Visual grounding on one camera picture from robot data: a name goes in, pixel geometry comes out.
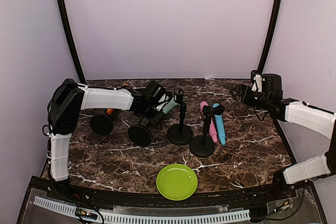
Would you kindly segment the teal toy microphone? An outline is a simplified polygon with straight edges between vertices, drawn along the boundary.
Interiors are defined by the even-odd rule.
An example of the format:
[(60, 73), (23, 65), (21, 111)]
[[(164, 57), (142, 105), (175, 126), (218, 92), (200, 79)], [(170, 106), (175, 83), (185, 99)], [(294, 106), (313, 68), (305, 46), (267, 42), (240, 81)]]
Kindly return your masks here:
[(168, 114), (172, 109), (174, 109), (176, 106), (178, 105), (178, 103), (176, 103), (174, 101), (174, 99), (172, 98), (168, 103), (165, 104), (165, 106), (162, 109), (162, 112), (164, 114)]

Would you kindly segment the black stand of teal microphone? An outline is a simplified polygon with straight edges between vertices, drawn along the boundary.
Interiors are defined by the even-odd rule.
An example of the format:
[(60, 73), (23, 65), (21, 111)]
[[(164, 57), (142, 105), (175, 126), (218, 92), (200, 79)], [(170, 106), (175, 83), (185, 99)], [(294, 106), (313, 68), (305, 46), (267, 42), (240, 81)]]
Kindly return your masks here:
[(148, 147), (153, 143), (153, 134), (151, 130), (155, 127), (156, 125), (152, 124), (150, 121), (143, 124), (142, 119), (140, 118), (137, 124), (129, 127), (128, 138), (136, 146), (142, 148)]

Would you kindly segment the black stand of pink microphone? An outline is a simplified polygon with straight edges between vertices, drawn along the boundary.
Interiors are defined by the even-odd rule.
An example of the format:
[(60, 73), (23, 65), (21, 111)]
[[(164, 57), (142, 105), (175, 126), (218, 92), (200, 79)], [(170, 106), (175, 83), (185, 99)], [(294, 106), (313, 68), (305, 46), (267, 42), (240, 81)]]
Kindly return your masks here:
[(174, 102), (180, 105), (180, 121), (179, 124), (174, 124), (168, 129), (167, 138), (172, 144), (186, 145), (192, 140), (193, 131), (190, 126), (184, 124), (187, 106), (182, 89), (174, 92)]

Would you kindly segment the blue toy microphone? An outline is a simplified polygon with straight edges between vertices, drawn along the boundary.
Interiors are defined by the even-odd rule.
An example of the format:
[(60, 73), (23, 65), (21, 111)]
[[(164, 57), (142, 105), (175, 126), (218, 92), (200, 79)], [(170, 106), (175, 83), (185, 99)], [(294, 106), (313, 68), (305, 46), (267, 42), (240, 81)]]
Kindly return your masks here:
[(215, 123), (216, 123), (216, 129), (217, 129), (217, 137), (221, 143), (222, 146), (226, 145), (227, 137), (225, 132), (225, 126), (224, 126), (224, 120), (223, 116), (221, 115), (214, 115)]

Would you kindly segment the pink toy microphone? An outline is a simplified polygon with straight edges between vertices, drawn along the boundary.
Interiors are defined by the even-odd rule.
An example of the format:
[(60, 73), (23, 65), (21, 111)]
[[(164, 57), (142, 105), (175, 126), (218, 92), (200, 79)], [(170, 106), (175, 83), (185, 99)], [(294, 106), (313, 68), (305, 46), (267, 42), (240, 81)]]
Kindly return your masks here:
[[(208, 103), (205, 102), (205, 101), (202, 101), (202, 102), (200, 103), (201, 111), (203, 110), (203, 107), (204, 107), (204, 106), (208, 106)], [(218, 142), (217, 131), (216, 131), (216, 128), (215, 128), (213, 119), (211, 119), (211, 123), (210, 123), (210, 125), (209, 125), (209, 135), (210, 135), (210, 137), (212, 138), (212, 140), (213, 140), (214, 143), (217, 143), (217, 142)]]

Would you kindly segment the black stand of blue microphone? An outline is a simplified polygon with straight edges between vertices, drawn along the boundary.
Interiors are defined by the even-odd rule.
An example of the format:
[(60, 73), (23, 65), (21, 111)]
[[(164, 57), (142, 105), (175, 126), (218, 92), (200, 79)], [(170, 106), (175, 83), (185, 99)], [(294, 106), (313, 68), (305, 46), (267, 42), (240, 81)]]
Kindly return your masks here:
[(215, 143), (212, 138), (207, 136), (209, 133), (209, 125), (211, 123), (212, 117), (217, 114), (221, 115), (224, 113), (225, 107), (219, 105), (217, 107), (204, 106), (202, 113), (205, 116), (204, 126), (203, 126), (203, 135), (194, 137), (190, 142), (190, 151), (191, 153), (200, 158), (207, 158), (215, 152)]

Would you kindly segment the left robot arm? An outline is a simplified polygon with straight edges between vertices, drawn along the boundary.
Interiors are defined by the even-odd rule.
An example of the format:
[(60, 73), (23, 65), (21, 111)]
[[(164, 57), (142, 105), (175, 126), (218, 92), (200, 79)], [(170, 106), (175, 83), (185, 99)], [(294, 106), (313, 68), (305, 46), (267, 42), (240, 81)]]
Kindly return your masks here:
[(82, 110), (117, 109), (151, 119), (163, 114), (172, 99), (173, 94), (156, 81), (151, 81), (144, 88), (131, 88), (128, 85), (105, 88), (66, 79), (55, 90), (47, 105), (49, 132), (46, 135), (50, 142), (50, 175), (56, 181), (54, 193), (63, 201), (74, 197), (74, 189), (63, 180), (69, 178), (69, 142)]

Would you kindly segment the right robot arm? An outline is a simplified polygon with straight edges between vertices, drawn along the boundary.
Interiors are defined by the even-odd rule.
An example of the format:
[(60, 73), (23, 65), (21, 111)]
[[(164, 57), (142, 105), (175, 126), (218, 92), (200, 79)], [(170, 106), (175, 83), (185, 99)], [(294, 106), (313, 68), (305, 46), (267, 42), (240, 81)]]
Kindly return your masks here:
[(288, 191), (288, 185), (304, 180), (335, 175), (335, 113), (304, 101), (283, 98), (282, 78), (278, 74), (251, 73), (252, 86), (244, 84), (230, 89), (232, 97), (254, 109), (262, 109), (273, 118), (303, 126), (330, 140), (329, 150), (274, 174), (277, 181), (268, 188), (273, 200)]

